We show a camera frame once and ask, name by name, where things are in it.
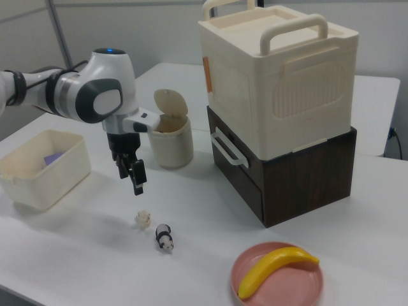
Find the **yellow banana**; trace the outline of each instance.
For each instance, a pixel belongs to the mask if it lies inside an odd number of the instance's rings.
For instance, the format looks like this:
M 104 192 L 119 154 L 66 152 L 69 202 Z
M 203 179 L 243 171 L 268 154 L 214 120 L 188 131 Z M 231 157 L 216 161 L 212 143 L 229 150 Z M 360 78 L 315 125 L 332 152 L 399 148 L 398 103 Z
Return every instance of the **yellow banana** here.
M 319 264 L 319 259 L 299 247 L 283 247 L 263 256 L 241 280 L 238 296 L 241 300 L 250 297 L 276 269 L 289 263 L 310 261 Z

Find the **panda figurine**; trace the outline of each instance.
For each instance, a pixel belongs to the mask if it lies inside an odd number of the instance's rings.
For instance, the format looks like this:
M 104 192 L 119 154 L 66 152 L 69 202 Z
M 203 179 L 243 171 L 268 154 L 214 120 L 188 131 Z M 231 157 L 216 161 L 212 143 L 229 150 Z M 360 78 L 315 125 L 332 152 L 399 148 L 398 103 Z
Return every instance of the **panda figurine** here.
M 156 228 L 156 240 L 161 249 L 173 250 L 173 239 L 170 236 L 171 229 L 167 224 L 160 224 Z

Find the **drawer handle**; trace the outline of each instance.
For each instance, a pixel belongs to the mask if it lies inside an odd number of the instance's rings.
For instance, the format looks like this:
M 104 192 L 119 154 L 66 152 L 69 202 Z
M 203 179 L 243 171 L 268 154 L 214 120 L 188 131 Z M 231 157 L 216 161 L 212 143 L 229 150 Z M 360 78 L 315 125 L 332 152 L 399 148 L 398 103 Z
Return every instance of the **drawer handle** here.
M 237 159 L 233 159 L 227 151 L 222 147 L 222 145 L 218 142 L 216 138 L 219 138 L 222 140 L 222 142 L 234 153 L 234 155 L 237 157 Z M 217 147 L 219 152 L 229 161 L 230 164 L 233 166 L 239 166 L 240 164 L 244 165 L 246 168 L 249 167 L 248 165 L 248 159 L 241 153 L 241 151 L 238 150 L 236 146 L 224 135 L 221 130 L 216 127 L 215 128 L 215 133 L 211 134 L 211 142 Z

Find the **tabletop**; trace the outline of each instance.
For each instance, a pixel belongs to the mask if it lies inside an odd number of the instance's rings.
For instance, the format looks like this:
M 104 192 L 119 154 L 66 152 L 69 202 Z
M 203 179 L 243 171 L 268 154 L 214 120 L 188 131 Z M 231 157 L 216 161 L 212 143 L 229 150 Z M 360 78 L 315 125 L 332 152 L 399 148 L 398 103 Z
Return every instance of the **tabletop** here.
M 138 90 L 140 98 L 147 88 Z M 45 114 L 0 142 L 2 158 L 45 129 L 71 131 L 84 136 L 92 164 L 45 212 L 0 189 L 0 287 L 43 305 L 236 305 L 234 260 L 281 241 L 321 260 L 318 305 L 406 305 L 408 163 L 357 154 L 350 197 L 266 229 L 215 166 L 209 132 L 199 128 L 205 109 L 190 109 L 202 118 L 192 122 L 187 166 L 162 169 L 141 136 L 147 183 L 139 196 L 119 178 L 100 124 Z M 144 231 L 139 210 L 152 216 Z M 171 226 L 172 254 L 155 241 L 160 223 Z
M 143 107 L 160 112 L 153 99 L 156 89 L 170 88 L 185 97 L 194 118 L 192 127 L 209 131 L 208 120 L 200 115 L 208 104 L 203 66 L 161 63 L 140 76 L 136 85 Z M 382 156 L 394 114 L 400 80 L 378 76 L 355 76 L 351 125 L 357 129 L 356 151 Z

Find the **white handle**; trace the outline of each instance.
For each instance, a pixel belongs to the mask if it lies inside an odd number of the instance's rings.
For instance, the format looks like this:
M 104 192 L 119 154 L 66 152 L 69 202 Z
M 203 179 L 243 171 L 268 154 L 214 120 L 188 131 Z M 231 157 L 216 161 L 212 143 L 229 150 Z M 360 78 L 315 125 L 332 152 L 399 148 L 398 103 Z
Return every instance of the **white handle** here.
M 261 55 L 268 55 L 270 51 L 270 41 L 277 35 L 305 29 L 306 27 L 319 27 L 318 38 L 325 39 L 328 35 L 328 25 L 326 19 L 319 14 L 311 14 L 303 18 L 296 18 L 280 24 L 275 24 L 263 31 L 261 36 Z
M 222 147 L 222 145 L 217 141 L 216 138 L 219 138 L 222 140 L 222 142 L 234 153 L 234 155 L 237 157 L 237 159 L 233 159 L 227 151 Z M 221 130 L 216 127 L 215 128 L 215 133 L 211 134 L 211 142 L 217 147 L 219 152 L 229 161 L 230 164 L 233 166 L 239 166 L 240 164 L 244 165 L 246 168 L 249 167 L 248 160 L 246 157 L 241 153 L 241 151 L 238 150 L 236 146 L 224 135 Z
M 210 20 L 210 10 L 216 6 L 237 2 L 239 0 L 207 0 L 203 4 L 203 21 Z M 248 10 L 255 9 L 255 0 L 247 0 Z

